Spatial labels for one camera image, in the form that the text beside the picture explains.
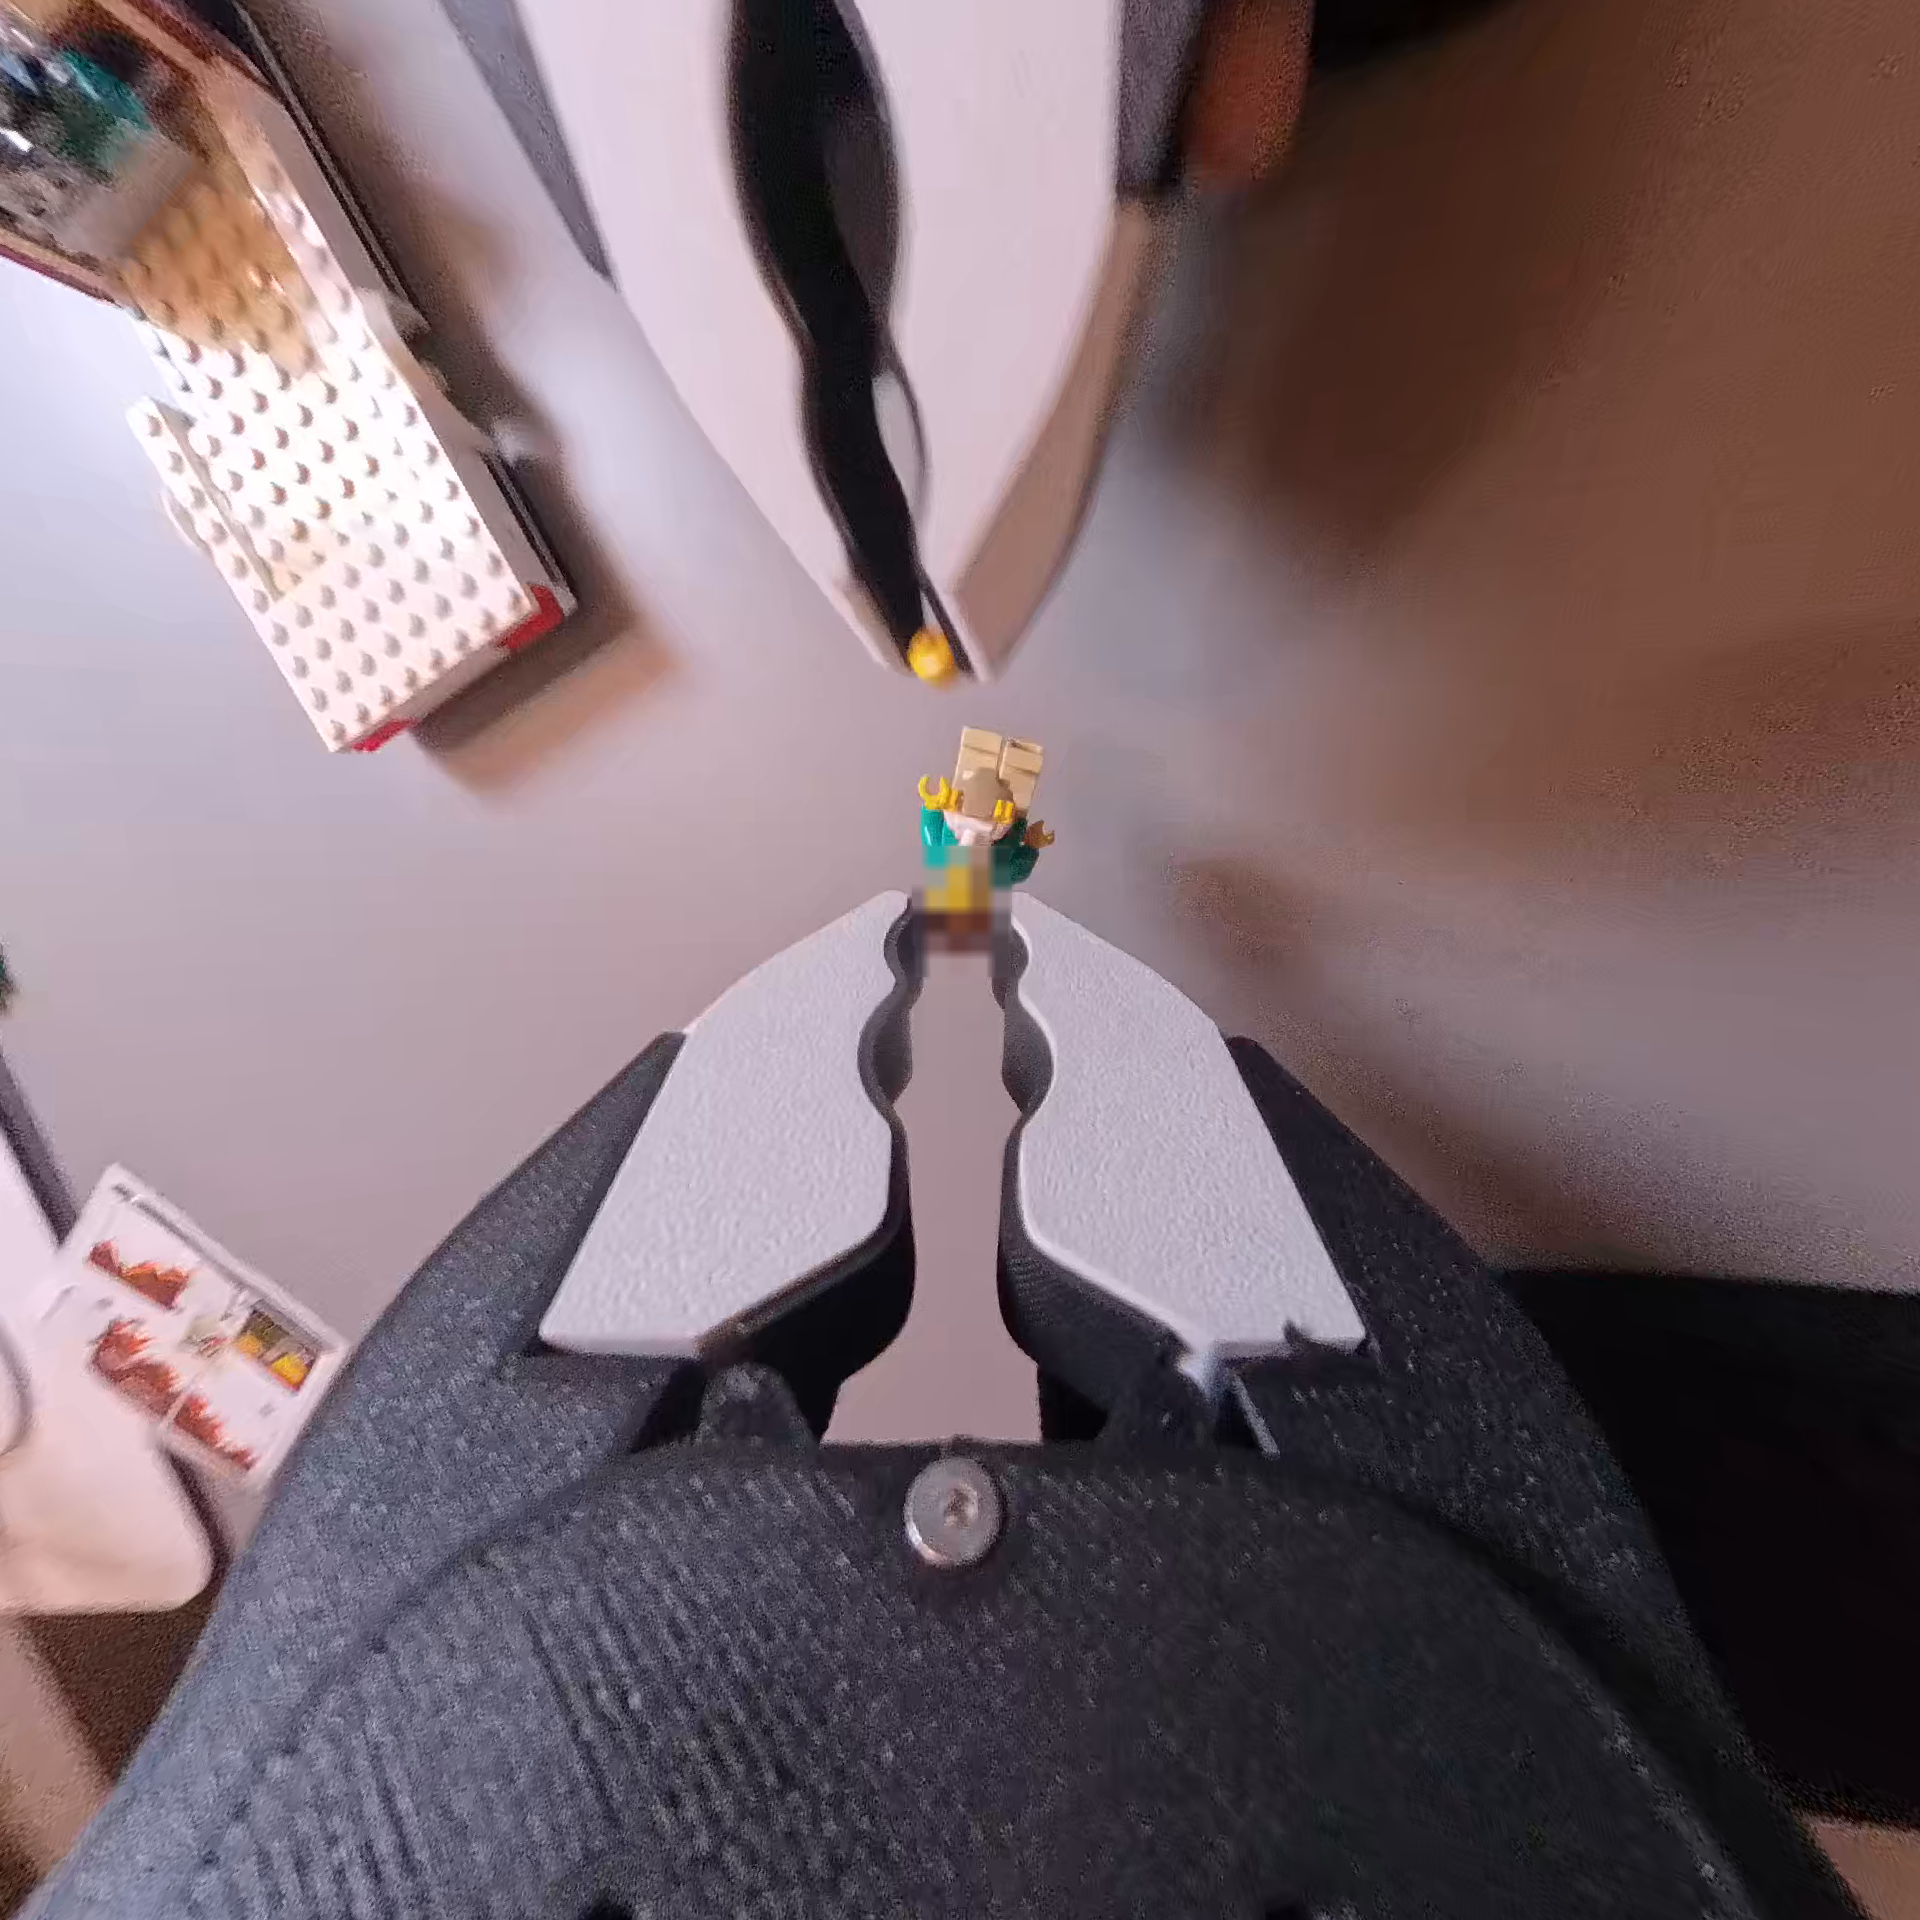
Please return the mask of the person's right hand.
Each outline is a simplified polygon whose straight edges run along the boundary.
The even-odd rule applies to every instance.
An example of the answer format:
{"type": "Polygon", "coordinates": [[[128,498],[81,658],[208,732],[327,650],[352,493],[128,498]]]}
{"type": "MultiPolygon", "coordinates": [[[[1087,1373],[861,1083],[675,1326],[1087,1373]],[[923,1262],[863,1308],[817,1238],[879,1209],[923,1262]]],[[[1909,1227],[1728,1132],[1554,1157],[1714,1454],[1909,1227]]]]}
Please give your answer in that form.
{"type": "Polygon", "coordinates": [[[1210,4],[1184,110],[1184,169],[1207,190],[1271,177],[1299,122],[1314,2],[1210,4]]]}

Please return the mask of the white tan lego house model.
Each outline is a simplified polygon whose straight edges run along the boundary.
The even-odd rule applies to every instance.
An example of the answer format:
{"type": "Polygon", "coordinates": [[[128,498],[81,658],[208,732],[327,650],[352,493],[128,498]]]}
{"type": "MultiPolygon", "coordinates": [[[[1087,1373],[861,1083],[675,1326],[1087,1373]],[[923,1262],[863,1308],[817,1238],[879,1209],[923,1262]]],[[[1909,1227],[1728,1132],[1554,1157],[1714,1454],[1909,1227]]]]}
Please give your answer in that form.
{"type": "Polygon", "coordinates": [[[574,589],[239,4],[11,2],[3,261],[113,306],[160,505],[331,755],[553,633],[574,589]]]}

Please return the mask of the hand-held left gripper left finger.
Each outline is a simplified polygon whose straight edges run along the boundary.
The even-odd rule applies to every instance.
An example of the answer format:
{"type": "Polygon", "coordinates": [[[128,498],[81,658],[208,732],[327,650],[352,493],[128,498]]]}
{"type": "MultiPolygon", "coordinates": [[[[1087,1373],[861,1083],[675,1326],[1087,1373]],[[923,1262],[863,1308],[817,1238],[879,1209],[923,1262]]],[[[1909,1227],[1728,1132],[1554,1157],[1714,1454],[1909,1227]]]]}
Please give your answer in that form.
{"type": "Polygon", "coordinates": [[[757,965],[678,1037],[543,1309],[546,1346],[713,1357],[853,1276],[897,1226],[921,993],[907,894],[757,965]]]}

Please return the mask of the white book stand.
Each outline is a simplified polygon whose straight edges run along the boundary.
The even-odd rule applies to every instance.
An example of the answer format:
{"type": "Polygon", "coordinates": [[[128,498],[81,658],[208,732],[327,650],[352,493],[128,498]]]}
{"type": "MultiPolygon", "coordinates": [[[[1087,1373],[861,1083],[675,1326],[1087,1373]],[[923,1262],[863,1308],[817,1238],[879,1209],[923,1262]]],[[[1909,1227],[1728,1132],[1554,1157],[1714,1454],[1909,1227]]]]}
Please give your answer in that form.
{"type": "Polygon", "coordinates": [[[151,1429],[40,1318],[54,1254],[1,1141],[1,1619],[168,1613],[213,1548],[151,1429]]]}

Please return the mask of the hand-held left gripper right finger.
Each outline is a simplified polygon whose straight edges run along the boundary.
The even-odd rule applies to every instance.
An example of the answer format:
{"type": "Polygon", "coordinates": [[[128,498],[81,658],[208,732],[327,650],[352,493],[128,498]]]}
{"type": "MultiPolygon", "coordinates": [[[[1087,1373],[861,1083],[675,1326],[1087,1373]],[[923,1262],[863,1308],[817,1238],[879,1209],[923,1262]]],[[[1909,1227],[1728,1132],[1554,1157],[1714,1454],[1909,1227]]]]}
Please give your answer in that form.
{"type": "Polygon", "coordinates": [[[1170,1359],[1358,1354],[1359,1309],[1233,1054],[1184,993],[1034,895],[998,949],[1001,1079],[1016,1123],[998,1297],[1067,1385],[1170,1359]]]}

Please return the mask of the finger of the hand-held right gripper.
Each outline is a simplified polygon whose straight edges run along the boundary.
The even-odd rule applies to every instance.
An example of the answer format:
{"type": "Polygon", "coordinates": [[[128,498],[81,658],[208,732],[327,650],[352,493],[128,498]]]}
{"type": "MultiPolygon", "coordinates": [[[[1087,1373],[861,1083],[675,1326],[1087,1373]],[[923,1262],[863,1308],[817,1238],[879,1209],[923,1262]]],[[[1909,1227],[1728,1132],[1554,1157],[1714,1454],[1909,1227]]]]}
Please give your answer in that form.
{"type": "Polygon", "coordinates": [[[832,186],[846,110],[888,146],[840,4],[518,4],[610,278],[787,556],[904,667],[904,482],[879,429],[888,300],[832,186]]]}
{"type": "Polygon", "coordinates": [[[1006,671],[1087,511],[1154,218],[1119,191],[1122,4],[863,2],[895,266],[879,433],[967,671],[1006,671]]]}

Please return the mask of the green minifigure torso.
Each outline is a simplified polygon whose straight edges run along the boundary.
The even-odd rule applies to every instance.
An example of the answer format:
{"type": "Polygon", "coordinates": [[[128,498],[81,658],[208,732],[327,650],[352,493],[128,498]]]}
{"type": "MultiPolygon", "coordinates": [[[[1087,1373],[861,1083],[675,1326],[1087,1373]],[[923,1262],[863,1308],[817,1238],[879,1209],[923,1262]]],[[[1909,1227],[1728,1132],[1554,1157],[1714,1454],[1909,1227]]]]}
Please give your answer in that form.
{"type": "Polygon", "coordinates": [[[923,873],[945,878],[981,878],[993,890],[1011,890],[1031,878],[1040,862],[1040,853],[1054,844],[1054,834],[1043,822],[1034,822],[1024,811],[1024,827],[1011,837],[986,849],[961,849],[953,842],[944,814],[953,805],[955,783],[949,780],[918,780],[918,827],[923,849],[923,873]]]}

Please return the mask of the lego sticker sheet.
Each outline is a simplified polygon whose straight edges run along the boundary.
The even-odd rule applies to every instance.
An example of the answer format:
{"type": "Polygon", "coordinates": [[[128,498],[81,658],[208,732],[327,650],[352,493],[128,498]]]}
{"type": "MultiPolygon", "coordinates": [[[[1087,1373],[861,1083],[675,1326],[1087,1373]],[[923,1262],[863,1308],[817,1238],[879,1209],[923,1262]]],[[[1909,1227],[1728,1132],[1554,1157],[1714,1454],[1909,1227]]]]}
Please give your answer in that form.
{"type": "Polygon", "coordinates": [[[352,1351],[131,1171],[110,1165],[32,1318],[177,1458],[266,1485],[352,1351]]]}

